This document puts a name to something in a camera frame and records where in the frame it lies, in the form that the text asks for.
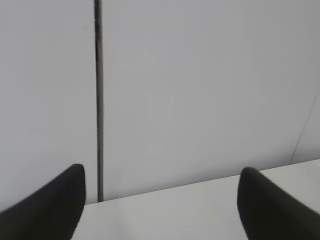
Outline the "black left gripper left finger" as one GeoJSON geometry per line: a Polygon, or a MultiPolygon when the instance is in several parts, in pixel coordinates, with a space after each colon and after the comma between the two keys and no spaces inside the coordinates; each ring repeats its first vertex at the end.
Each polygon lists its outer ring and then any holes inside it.
{"type": "Polygon", "coordinates": [[[84,166],[73,164],[0,213],[2,240],[70,240],[86,202],[84,166]]]}

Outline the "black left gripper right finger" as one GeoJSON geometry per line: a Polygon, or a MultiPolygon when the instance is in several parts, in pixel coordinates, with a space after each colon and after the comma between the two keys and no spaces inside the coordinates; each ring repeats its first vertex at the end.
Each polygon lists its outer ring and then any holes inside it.
{"type": "Polygon", "coordinates": [[[241,171],[237,209],[249,240],[320,238],[320,215],[255,168],[241,171]]]}

